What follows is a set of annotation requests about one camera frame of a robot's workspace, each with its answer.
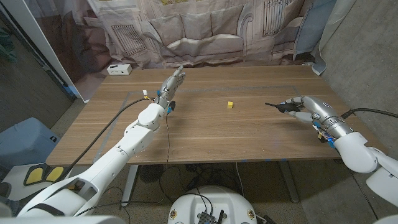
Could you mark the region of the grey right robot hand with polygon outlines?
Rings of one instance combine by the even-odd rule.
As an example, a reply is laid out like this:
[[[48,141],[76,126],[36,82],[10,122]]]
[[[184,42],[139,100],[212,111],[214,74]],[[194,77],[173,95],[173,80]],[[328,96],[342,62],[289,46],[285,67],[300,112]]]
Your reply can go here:
[[[332,106],[314,96],[290,98],[277,105],[277,109],[301,122],[319,124],[326,133],[336,139],[354,132]]]

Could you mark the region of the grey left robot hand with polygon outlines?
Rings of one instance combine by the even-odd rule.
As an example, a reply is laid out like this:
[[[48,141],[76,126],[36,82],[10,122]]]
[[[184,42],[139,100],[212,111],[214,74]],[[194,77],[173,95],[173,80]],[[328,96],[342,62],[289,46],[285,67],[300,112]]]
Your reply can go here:
[[[183,72],[183,65],[179,66],[174,73],[168,77],[160,88],[160,93],[155,99],[155,103],[166,109],[172,101],[178,87],[183,83],[185,73]]]

